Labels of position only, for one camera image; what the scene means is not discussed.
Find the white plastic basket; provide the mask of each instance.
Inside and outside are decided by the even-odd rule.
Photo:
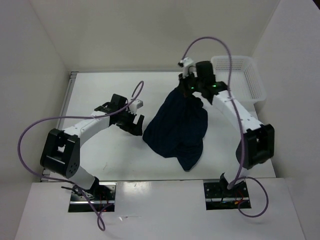
[[[216,81],[228,84],[229,57],[214,56],[211,63]],[[257,66],[248,56],[232,56],[230,85],[235,98],[242,103],[256,103],[267,97]]]

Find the white table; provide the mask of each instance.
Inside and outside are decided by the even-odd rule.
[[[178,72],[102,72],[78,73],[66,115],[88,116],[108,102],[113,94],[130,98],[139,81],[144,88],[139,99],[144,106],[138,114],[145,116],[143,130],[153,119],[165,98],[178,85]],[[153,152],[141,136],[132,136],[117,126],[111,126],[93,136],[80,150],[80,164],[101,181],[196,180],[218,179],[236,160],[240,134],[207,100],[208,129],[203,154],[197,165],[185,172],[176,158],[163,158]],[[247,109],[256,116],[253,104]],[[65,120],[63,128],[79,120]],[[275,178],[270,160],[253,168],[251,176]]]
[[[207,211],[201,180],[118,182],[115,212],[102,214],[105,232],[93,212],[68,213],[70,191],[60,188],[63,183],[33,183],[15,240],[305,239],[285,180],[260,181],[269,208],[258,218],[237,209]],[[264,193],[254,181],[247,181],[247,188],[252,209],[243,211],[257,214],[266,202]]]

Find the dark blue cloth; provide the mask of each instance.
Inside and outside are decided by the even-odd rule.
[[[201,157],[208,128],[208,113],[195,96],[184,97],[175,88],[149,123],[142,139],[164,158],[177,157],[183,170],[190,171]]]

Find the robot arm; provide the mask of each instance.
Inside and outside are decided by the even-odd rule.
[[[216,81],[213,66],[209,61],[194,63],[189,57],[181,60],[178,65],[183,67],[183,72],[179,75],[179,87],[187,97],[194,92],[201,93],[202,97],[207,99],[230,121],[238,131],[238,118],[228,93],[227,85]],[[257,164],[263,164],[274,155],[275,130],[272,125],[264,125],[258,119],[253,117],[234,97],[233,101],[239,112],[243,136],[244,136],[244,163],[240,172],[240,177],[248,176],[252,167]],[[242,147],[239,143],[235,156],[237,161],[231,163],[229,169],[220,177],[222,190],[227,193],[227,186],[232,182],[238,172],[241,162]]]
[[[144,116],[140,115],[137,124],[134,123],[137,110],[143,106],[143,102],[138,99],[124,111],[96,118],[123,108],[127,101],[125,97],[114,94],[110,102],[94,110],[90,115],[92,118],[82,120],[63,130],[52,129],[47,136],[40,164],[77,184],[86,194],[88,193],[88,197],[94,197],[101,186],[98,178],[80,166],[80,148],[92,136],[113,124],[132,135],[141,136]]]

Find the cable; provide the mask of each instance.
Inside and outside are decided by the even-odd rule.
[[[239,204],[244,200],[244,195],[242,194],[242,192],[240,190],[238,190],[237,192],[240,194],[241,199],[240,199],[240,201],[237,201],[237,193],[235,193],[235,199],[234,199],[235,202],[234,202],[234,204]]]
[[[264,186],[262,186],[262,184],[261,184],[257,179],[255,179],[255,178],[253,178],[253,177],[250,177],[250,176],[247,176],[247,177],[239,177],[239,176],[240,176],[240,173],[241,173],[241,170],[242,170],[242,168],[243,168],[244,162],[245,162],[245,138],[244,138],[244,130],[243,130],[243,127],[242,127],[240,114],[239,114],[239,111],[238,111],[238,109],[237,109],[237,106],[236,106],[235,101],[234,101],[234,99],[232,98],[232,94],[231,94],[231,87],[230,87],[230,85],[231,85],[231,72],[232,72],[232,57],[231,57],[231,52],[230,52],[228,46],[227,46],[223,41],[221,41],[220,39],[218,39],[218,38],[216,38],[216,37],[213,37],[213,36],[203,36],[203,37],[199,37],[199,38],[197,38],[196,40],[194,40],[194,41],[187,47],[186,51],[185,51],[184,54],[183,54],[182,60],[186,57],[186,55],[187,55],[189,49],[191,48],[191,46],[192,46],[193,44],[195,44],[196,42],[198,42],[198,41],[200,41],[200,40],[203,40],[203,39],[211,39],[211,40],[215,40],[215,41],[219,42],[220,44],[222,44],[222,45],[224,46],[224,48],[225,48],[225,50],[226,50],[226,52],[227,52],[227,54],[228,54],[230,69],[229,69],[229,74],[228,74],[228,86],[227,86],[227,91],[228,91],[229,98],[230,98],[230,100],[231,100],[232,106],[233,106],[234,111],[235,111],[235,115],[236,115],[236,118],[237,118],[237,122],[238,122],[238,124],[239,124],[239,130],[240,130],[240,135],[241,135],[241,160],[240,160],[240,166],[239,166],[238,172],[236,173],[236,176],[235,176],[234,180],[231,181],[231,182],[228,184],[227,189],[228,189],[228,190],[232,189],[232,188],[235,186],[236,182],[237,182],[238,180],[241,180],[241,179],[247,178],[247,179],[252,179],[252,180],[256,181],[256,182],[260,185],[260,187],[262,188],[262,190],[264,191],[265,196],[266,196],[267,204],[266,204],[265,209],[264,209],[261,213],[259,213],[259,214],[257,214],[257,215],[250,216],[250,215],[247,215],[247,214],[243,213],[243,212],[240,210],[240,208],[238,207],[238,209],[239,209],[239,211],[240,211],[241,214],[243,214],[243,215],[245,215],[246,217],[249,217],[249,218],[256,218],[256,217],[259,217],[259,216],[261,216],[262,214],[264,214],[264,213],[266,212],[266,210],[267,210],[267,208],[268,208],[268,205],[269,205],[269,198],[268,198],[268,194],[267,194],[266,189],[264,188]]]
[[[262,215],[267,211],[268,206],[269,206],[269,196],[268,196],[268,193],[267,193],[265,187],[262,186],[261,182],[259,182],[259,181],[258,181],[256,178],[254,178],[254,177],[251,177],[251,176],[242,176],[242,177],[239,177],[239,180],[241,180],[241,179],[251,179],[251,180],[255,181],[256,183],[258,183],[259,186],[262,188],[262,190],[263,190],[263,192],[264,192],[266,202],[265,202],[265,207],[264,207],[264,209],[262,210],[262,212],[258,213],[257,215],[248,215],[248,214],[244,213],[244,212],[240,209],[240,205],[241,205],[241,204],[243,204],[244,202],[249,201],[249,200],[243,200],[243,201],[241,201],[241,202],[238,203],[238,210],[239,210],[239,212],[240,212],[242,215],[244,215],[244,216],[246,216],[246,217],[248,217],[248,218],[257,218],[257,217],[262,216]]]
[[[110,116],[113,116],[115,114],[118,114],[120,112],[122,112],[123,110],[125,110],[126,108],[128,108],[137,98],[138,96],[140,95],[143,87],[144,87],[144,81],[140,81],[138,83],[138,85],[135,87],[134,91],[133,91],[133,94],[132,94],[132,99],[131,101],[125,105],[124,107],[120,108],[119,110],[117,111],[114,111],[112,113],[108,113],[108,114],[105,114],[105,115],[100,115],[100,116],[95,116],[94,118],[95,119],[100,119],[100,118],[105,118],[105,117],[110,117]],[[138,93],[136,94],[136,96],[134,96],[134,94],[136,93],[136,90],[138,89],[138,87],[140,87]],[[92,116],[52,116],[52,117],[46,117],[46,118],[43,118],[43,119],[40,119],[38,121],[35,121],[34,123],[32,123],[31,125],[29,125],[20,135],[19,137],[19,140],[18,140],[18,143],[17,143],[17,153],[18,153],[18,157],[19,157],[19,160],[21,162],[21,164],[24,166],[24,168],[29,171],[30,173],[32,173],[33,175],[39,177],[39,178],[44,178],[44,179],[48,179],[48,180],[55,180],[55,181],[59,181],[59,182],[65,182],[65,183],[69,183],[69,184],[72,184],[72,185],[75,185],[78,190],[80,191],[80,193],[83,195],[83,197],[87,200],[89,206],[92,208],[92,210],[95,212],[95,214],[97,215],[97,224],[98,224],[98,227],[101,231],[105,231],[106,230],[106,226],[105,226],[105,223],[103,221],[103,219],[101,218],[101,213],[103,212],[103,210],[105,210],[107,207],[110,206],[110,204],[106,205],[104,208],[102,208],[102,210],[100,211],[100,213],[95,209],[95,207],[93,206],[93,204],[91,203],[90,199],[86,196],[86,194],[84,193],[84,189],[82,187],[79,187],[77,184],[75,184],[74,182],[70,181],[70,180],[66,180],[66,179],[63,179],[63,178],[56,178],[56,177],[50,177],[50,176],[44,176],[44,175],[41,175],[35,171],[33,171],[31,168],[29,168],[27,166],[27,164],[25,163],[25,161],[23,160],[23,157],[22,157],[22,154],[21,154],[21,142],[22,142],[22,139],[23,137],[25,136],[25,134],[32,128],[34,127],[35,125],[39,124],[39,123],[42,123],[42,122],[45,122],[45,121],[49,121],[49,120],[55,120],[55,119],[92,119],[93,117]]]

